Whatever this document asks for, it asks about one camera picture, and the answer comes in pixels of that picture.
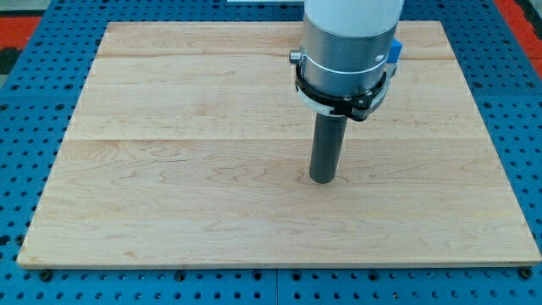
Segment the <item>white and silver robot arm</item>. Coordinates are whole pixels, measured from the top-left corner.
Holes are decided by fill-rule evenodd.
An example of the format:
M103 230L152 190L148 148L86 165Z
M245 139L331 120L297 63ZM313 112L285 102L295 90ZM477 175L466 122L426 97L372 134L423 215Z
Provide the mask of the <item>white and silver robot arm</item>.
M403 0L305 0L300 78L335 97L373 89L403 7Z

